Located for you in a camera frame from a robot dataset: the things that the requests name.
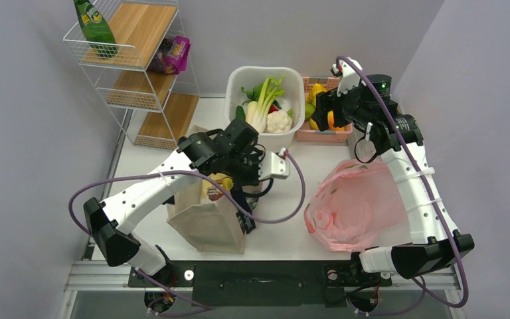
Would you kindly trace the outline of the orange yellow mango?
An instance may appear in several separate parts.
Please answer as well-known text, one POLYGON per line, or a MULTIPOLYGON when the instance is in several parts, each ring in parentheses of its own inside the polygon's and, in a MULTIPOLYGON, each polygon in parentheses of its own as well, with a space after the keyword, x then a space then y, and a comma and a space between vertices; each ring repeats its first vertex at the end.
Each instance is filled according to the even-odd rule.
POLYGON ((345 131, 346 128, 344 126, 336 126, 335 125, 335 119, 334 119, 334 113, 333 111, 329 111, 327 113, 327 122, 328 122, 328 130, 332 131, 345 131))

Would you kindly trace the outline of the beige canvas tote bag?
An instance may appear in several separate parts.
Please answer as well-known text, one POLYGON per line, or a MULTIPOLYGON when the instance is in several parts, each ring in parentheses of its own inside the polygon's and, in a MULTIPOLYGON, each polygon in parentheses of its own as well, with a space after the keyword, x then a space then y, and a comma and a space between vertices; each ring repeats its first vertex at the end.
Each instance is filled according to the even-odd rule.
MULTIPOLYGON (((264 150, 258 145, 258 133, 248 124, 231 124, 224 130, 194 129, 191 135, 179 139, 178 148, 192 161, 192 168, 207 177, 213 173, 230 176, 234 154, 264 150)), ((201 204, 201 180, 196 179, 168 200, 168 224, 198 251, 243 253, 246 236, 256 225, 239 209, 253 212, 258 198, 264 194, 261 183, 255 186, 234 183, 226 191, 210 179, 223 196, 201 204)))

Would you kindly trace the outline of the pink plastic grocery bag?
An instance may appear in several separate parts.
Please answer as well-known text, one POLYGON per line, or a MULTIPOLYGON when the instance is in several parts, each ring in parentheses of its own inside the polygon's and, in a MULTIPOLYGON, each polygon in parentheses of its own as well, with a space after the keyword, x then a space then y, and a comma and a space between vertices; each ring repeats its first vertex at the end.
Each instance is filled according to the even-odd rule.
POLYGON ((307 232, 333 252, 363 251, 381 232, 408 220, 387 165, 356 159, 335 166, 310 199, 303 218, 307 232))

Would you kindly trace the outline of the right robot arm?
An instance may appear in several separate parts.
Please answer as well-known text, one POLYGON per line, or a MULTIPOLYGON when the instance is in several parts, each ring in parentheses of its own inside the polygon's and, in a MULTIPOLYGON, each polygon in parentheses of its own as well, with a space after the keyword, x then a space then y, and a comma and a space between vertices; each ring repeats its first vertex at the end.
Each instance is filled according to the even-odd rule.
POLYGON ((312 119, 320 130, 329 120, 352 124, 373 143, 376 156, 392 174, 410 223, 411 243, 367 249, 349 266, 350 279, 367 284, 376 272, 411 279, 456 266, 465 276, 463 257, 475 247, 449 216, 428 165, 424 139, 410 114, 402 114, 390 94, 391 77, 373 74, 364 80, 341 79, 337 88, 315 97, 312 119))

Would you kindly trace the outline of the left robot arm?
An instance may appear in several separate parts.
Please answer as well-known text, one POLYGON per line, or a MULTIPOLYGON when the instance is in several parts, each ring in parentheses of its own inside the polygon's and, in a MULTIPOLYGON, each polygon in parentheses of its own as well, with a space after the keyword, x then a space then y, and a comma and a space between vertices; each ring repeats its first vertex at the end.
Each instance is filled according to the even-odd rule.
POLYGON ((102 201, 83 204, 86 224, 108 266, 129 264, 156 286, 171 279, 167 257, 133 233, 136 226, 168 199, 198 182, 202 175, 223 173, 236 185, 257 185, 258 132, 242 120, 225 129, 198 132, 179 139, 177 148, 151 173, 102 201))

